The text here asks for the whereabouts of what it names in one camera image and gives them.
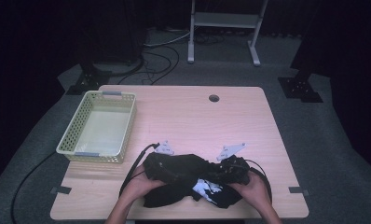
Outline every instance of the hole in table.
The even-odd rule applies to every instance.
[[[218,97],[218,95],[212,94],[209,96],[209,100],[213,103],[216,103],[220,100],[220,97]]]

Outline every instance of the wooden table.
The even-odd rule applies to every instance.
[[[290,193],[298,182],[267,98],[257,87],[102,86],[102,91],[136,93],[137,114],[122,164],[71,161],[62,181],[69,194],[57,195],[53,219],[106,219],[118,191],[140,152],[149,144],[169,141],[175,155],[196,154],[217,162],[223,146],[246,143],[236,155],[259,163],[272,186],[279,217],[306,217],[302,193]],[[219,101],[209,97],[215,94]],[[247,219],[260,217],[244,200],[220,209],[191,197],[160,207],[132,206],[128,219]]]

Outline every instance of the black wire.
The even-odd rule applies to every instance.
[[[134,175],[132,178],[131,178],[131,180],[134,178],[134,177],[136,177],[136,176],[138,176],[138,175],[141,175],[142,173],[144,173],[145,171],[142,171],[141,173],[139,173],[139,174],[137,174],[137,175]]]
[[[144,52],[144,54],[151,54],[151,55],[154,55],[154,56],[161,57],[161,58],[165,59],[165,60],[168,62],[168,64],[169,64],[168,66],[166,66],[164,69],[162,69],[162,70],[160,70],[160,71],[154,71],[154,72],[153,72],[153,77],[154,77],[155,74],[159,74],[159,73],[166,72],[166,71],[167,71],[168,69],[170,69],[171,66],[172,66],[172,62],[171,62],[171,60],[170,60],[169,58],[163,56],[163,55],[156,54],[156,53],[152,53],[152,52]],[[146,73],[146,74],[149,75],[148,70],[149,70],[150,68],[147,68],[147,66],[148,66],[148,61],[147,61],[147,60],[144,60],[144,61],[145,61],[145,63],[146,63],[146,64],[144,65],[144,68],[145,68],[146,71],[144,71],[144,72],[136,72],[136,73],[133,73],[133,74],[128,74],[128,75],[124,76],[121,80],[119,80],[119,82],[117,83],[117,85],[119,85],[122,81],[124,81],[126,78],[130,77],[131,75],[143,74],[143,73]]]
[[[183,38],[181,39],[178,39],[174,42],[171,42],[171,44],[184,44],[184,43],[187,43],[188,40],[187,40],[187,36],[189,36],[189,31],[184,31],[184,30],[179,30],[179,31],[172,31],[172,30],[164,30],[164,32],[167,32],[167,33],[170,33],[170,34],[174,34],[174,35],[179,35],[179,37],[183,36]]]
[[[139,64],[132,68],[130,71],[127,71],[127,72],[122,72],[122,73],[113,73],[111,72],[110,75],[106,75],[105,72],[99,74],[100,77],[124,77],[124,76],[128,76],[128,75],[133,75],[133,74],[136,74],[137,71],[139,71],[143,65],[144,65],[144,57],[143,55],[140,55],[139,56]]]
[[[165,30],[164,32],[168,32],[168,33],[171,33],[171,34],[176,34],[175,31],[169,31],[169,30]],[[174,38],[173,40],[169,40],[167,42],[164,42],[164,43],[160,43],[160,44],[144,44],[144,46],[146,48],[158,48],[158,47],[161,47],[161,46],[166,46],[166,45],[169,45],[169,44],[184,44],[184,43],[187,43],[188,40],[186,39],[186,37],[189,36],[189,32],[187,32],[186,34],[182,34],[181,36],[177,37],[177,38]]]
[[[252,162],[252,163],[254,163],[255,165],[257,165],[257,166],[261,169],[262,173],[264,173],[264,176],[267,176],[267,174],[265,174],[264,169],[263,169],[260,165],[258,165],[258,163],[256,163],[255,161],[250,161],[250,162]]]
[[[165,73],[163,76],[161,76],[161,77],[159,77],[159,78],[157,78],[155,81],[153,81],[152,83],[151,83],[151,85],[154,85],[154,84],[156,84],[158,81],[160,81],[163,77],[165,77],[165,76],[167,76],[171,71],[173,71],[173,69],[177,66],[177,64],[179,63],[179,61],[180,61],[180,55],[179,55],[179,52],[177,52],[177,50],[176,49],[174,49],[174,48],[171,48],[171,47],[169,47],[169,46],[162,46],[163,48],[167,48],[167,49],[171,49],[171,50],[173,50],[175,53],[176,53],[176,55],[177,55],[177,61],[176,61],[176,64],[167,72],[167,73]]]
[[[133,172],[134,170],[136,169],[137,165],[139,164],[140,160],[143,158],[145,152],[153,147],[153,148],[157,148],[159,146],[159,144],[150,144],[148,145],[145,149],[143,149],[143,151],[140,153],[139,157],[136,159],[136,161],[133,163],[132,167],[130,168],[130,171],[128,172],[127,176],[125,177],[124,179],[124,182],[122,183],[122,186],[121,186],[121,189],[119,190],[119,194],[118,194],[118,198],[121,196],[122,194],[122,191],[124,190],[124,188],[130,183],[130,181],[133,179],[132,175],[133,175]]]
[[[121,80],[119,80],[119,82],[117,83],[117,85],[119,85],[119,84],[120,84],[122,81],[124,81],[126,78],[130,77],[131,75],[135,75],[135,74],[143,74],[143,73],[147,74],[147,75],[149,76],[149,78],[148,78],[148,79],[143,79],[142,81],[150,80],[150,81],[151,81],[151,84],[150,84],[150,85],[154,85],[157,81],[159,81],[159,80],[162,79],[163,77],[167,76],[167,75],[168,75],[168,74],[169,74],[169,73],[170,73],[170,72],[171,72],[171,71],[172,71],[172,70],[177,66],[177,64],[179,63],[179,61],[180,61],[180,55],[179,55],[179,53],[177,52],[176,49],[173,49],[173,48],[168,47],[168,46],[163,46],[163,45],[156,46],[156,47],[146,48],[145,50],[157,49],[157,48],[166,48],[166,49],[171,49],[171,50],[174,51],[174,52],[176,53],[176,55],[177,55],[177,61],[176,61],[175,65],[172,67],[172,61],[171,61],[171,59],[169,59],[168,57],[165,57],[165,56],[160,55],[160,54],[152,53],[152,52],[143,52],[144,54],[150,54],[150,55],[154,55],[154,56],[157,56],[157,57],[163,58],[163,59],[165,59],[165,60],[168,62],[168,64],[169,64],[168,66],[166,66],[164,69],[162,69],[162,70],[160,70],[160,71],[154,71],[154,72],[152,73],[152,74],[153,74],[152,77],[154,77],[154,75],[157,75],[157,74],[159,74],[159,73],[164,73],[164,72],[167,72],[167,73],[165,73],[163,76],[161,76],[161,77],[159,77],[158,79],[156,79],[156,80],[153,81],[153,80],[152,80],[152,77],[149,75],[149,72],[148,72],[148,69],[149,69],[149,68],[147,68],[146,65],[145,65],[144,67],[145,67],[145,70],[146,70],[146,71],[126,75],[126,76],[124,76]]]
[[[205,35],[198,34],[195,38],[195,43],[202,46],[211,46],[224,42],[225,38],[222,35]]]
[[[39,162],[35,167],[34,167],[34,169],[32,169],[29,173],[28,173],[28,175],[26,175],[23,179],[22,179],[22,181],[21,181],[21,183],[18,185],[18,187],[17,187],[17,189],[16,189],[16,191],[15,191],[15,193],[14,193],[14,196],[13,196],[13,198],[12,198],[12,200],[11,200],[11,208],[10,208],[10,214],[11,214],[11,221],[12,221],[12,223],[14,223],[14,224],[17,224],[17,221],[15,220],[15,217],[14,217],[14,206],[15,206],[15,201],[16,201],[16,199],[17,199],[17,195],[18,195],[18,193],[19,193],[19,191],[20,191],[20,189],[21,189],[21,187],[22,187],[22,185],[23,185],[23,183],[28,179],[28,177],[41,165],[41,164],[43,164],[46,160],[48,160],[52,155],[54,155],[54,154],[56,154],[56,151],[54,151],[54,152],[52,152],[51,154],[49,154],[48,156],[46,156],[41,162]]]

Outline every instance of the black curtain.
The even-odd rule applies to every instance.
[[[0,174],[64,93],[57,76],[74,65],[69,26],[60,1],[0,1]]]
[[[303,36],[321,0],[269,0],[262,35]]]
[[[331,78],[340,122],[371,164],[371,0],[322,0],[291,66]]]

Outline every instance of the human hand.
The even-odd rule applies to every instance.
[[[144,172],[144,166],[136,167],[133,172],[131,181],[122,191],[116,205],[114,206],[109,217],[105,221],[106,224],[122,224],[125,223],[127,214],[131,209],[133,202],[145,196],[151,189],[165,185],[160,180],[150,180]]]
[[[144,166],[140,165],[136,167],[133,172],[131,181],[124,188],[122,195],[127,195],[133,200],[145,196],[151,189],[155,189],[165,185],[164,182],[160,180],[151,180],[147,178],[147,175],[144,172]]]
[[[249,184],[242,185],[234,183],[229,184],[229,186],[236,190],[249,205],[254,207],[268,224],[282,223],[278,214],[272,207],[272,201],[269,198],[267,186],[262,178],[251,171],[249,171],[247,175],[250,179]]]

